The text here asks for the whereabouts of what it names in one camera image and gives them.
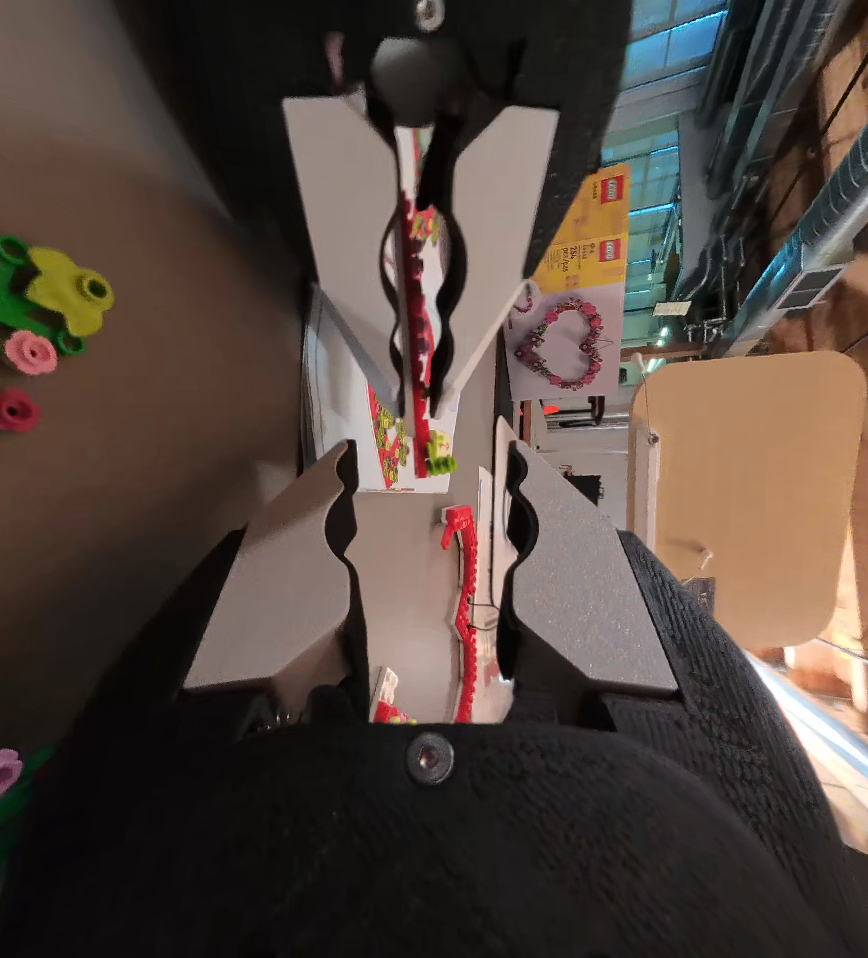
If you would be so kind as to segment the silver ventilation duct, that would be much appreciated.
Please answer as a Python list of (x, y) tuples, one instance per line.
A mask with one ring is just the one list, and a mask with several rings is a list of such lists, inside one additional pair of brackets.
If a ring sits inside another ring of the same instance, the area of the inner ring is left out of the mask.
[(788, 311), (814, 305), (848, 267), (868, 223), (868, 123), (751, 289), (724, 334), (728, 353), (757, 344)]

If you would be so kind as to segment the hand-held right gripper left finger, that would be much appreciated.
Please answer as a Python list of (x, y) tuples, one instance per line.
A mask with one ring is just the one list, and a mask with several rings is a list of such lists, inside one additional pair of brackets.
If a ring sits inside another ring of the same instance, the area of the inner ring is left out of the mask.
[(357, 572), (356, 443), (343, 440), (248, 523), (188, 669), (188, 692), (261, 688), (310, 693), (348, 680), (368, 688)]

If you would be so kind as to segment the small white and red lego piece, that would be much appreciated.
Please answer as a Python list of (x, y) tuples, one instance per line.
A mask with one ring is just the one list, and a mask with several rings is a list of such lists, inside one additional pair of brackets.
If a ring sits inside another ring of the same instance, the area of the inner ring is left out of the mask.
[(377, 668), (368, 711), (368, 721), (371, 724), (416, 725), (416, 721), (396, 705), (398, 681), (396, 673), (390, 667)]

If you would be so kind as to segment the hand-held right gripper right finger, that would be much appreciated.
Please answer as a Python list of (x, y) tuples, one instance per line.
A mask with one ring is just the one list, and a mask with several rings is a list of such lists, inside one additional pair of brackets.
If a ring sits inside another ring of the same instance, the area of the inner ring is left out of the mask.
[(673, 698), (678, 682), (608, 516), (523, 442), (509, 445), (505, 492), (515, 557), (502, 579), (501, 676), (556, 701)]

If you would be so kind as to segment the cream round-cornered table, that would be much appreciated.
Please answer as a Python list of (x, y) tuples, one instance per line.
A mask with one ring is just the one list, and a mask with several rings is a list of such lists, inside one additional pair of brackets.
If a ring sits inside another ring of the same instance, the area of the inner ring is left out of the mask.
[(867, 381), (836, 352), (671, 363), (629, 411), (627, 527), (743, 649), (834, 616)]

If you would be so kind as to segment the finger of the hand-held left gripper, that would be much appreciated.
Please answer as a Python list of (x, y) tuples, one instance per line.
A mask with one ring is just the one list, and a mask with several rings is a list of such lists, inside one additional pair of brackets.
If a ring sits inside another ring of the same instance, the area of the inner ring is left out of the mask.
[(560, 113), (509, 105), (470, 140), (466, 118), (440, 116), (419, 199), (447, 228), (449, 263), (436, 298), (432, 414), (455, 401), (525, 280), (525, 265)]
[(402, 413), (383, 262), (400, 197), (394, 149), (347, 97), (286, 98), (283, 113), (318, 285), (375, 394)]

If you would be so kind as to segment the yellow and white lego box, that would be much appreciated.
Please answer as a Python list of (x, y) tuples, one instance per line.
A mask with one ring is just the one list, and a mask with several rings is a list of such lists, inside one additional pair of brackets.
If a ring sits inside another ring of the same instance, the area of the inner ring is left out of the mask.
[(631, 167), (588, 175), (502, 324), (512, 401), (619, 388)]

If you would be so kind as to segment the red lego half heart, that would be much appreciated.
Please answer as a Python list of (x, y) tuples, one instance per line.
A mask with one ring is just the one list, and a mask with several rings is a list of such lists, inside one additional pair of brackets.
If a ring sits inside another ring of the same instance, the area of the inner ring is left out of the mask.
[(441, 548), (447, 550), (456, 541), (461, 553), (460, 590), (453, 621), (461, 648), (460, 688), (454, 722), (470, 724), (478, 677), (478, 631), (472, 620), (478, 580), (476, 522), (469, 506), (457, 506), (442, 511), (441, 523), (444, 527)]

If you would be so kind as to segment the red lego strip with flowers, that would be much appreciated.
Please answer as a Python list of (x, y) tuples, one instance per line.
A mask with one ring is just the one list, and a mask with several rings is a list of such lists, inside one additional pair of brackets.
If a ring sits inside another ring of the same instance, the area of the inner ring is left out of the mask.
[(445, 425), (436, 416), (433, 396), (433, 361), (441, 338), (436, 299), (449, 254), (448, 231), (437, 207), (419, 201), (430, 131), (398, 126), (394, 135), (401, 189), (398, 270), (399, 278), (406, 282), (406, 317), (400, 335), (405, 376), (404, 425), (411, 431), (411, 486), (427, 491), (433, 483), (448, 482), (456, 466), (451, 448), (453, 426)]

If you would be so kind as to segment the lego instruction booklet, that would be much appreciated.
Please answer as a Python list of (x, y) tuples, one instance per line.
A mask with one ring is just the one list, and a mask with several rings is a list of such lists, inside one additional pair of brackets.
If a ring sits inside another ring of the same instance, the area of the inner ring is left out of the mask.
[(451, 438), (450, 455), (458, 466), (451, 474), (419, 477), (414, 442), (392, 408), (380, 401), (353, 351), (344, 340), (330, 300), (314, 285), (302, 339), (301, 449), (311, 467), (342, 440), (354, 440), (359, 489), (369, 493), (447, 496), (466, 502), (477, 491), (478, 470), (492, 460), (489, 417), (493, 368), (482, 363), (468, 383), (468, 393), (433, 429)]

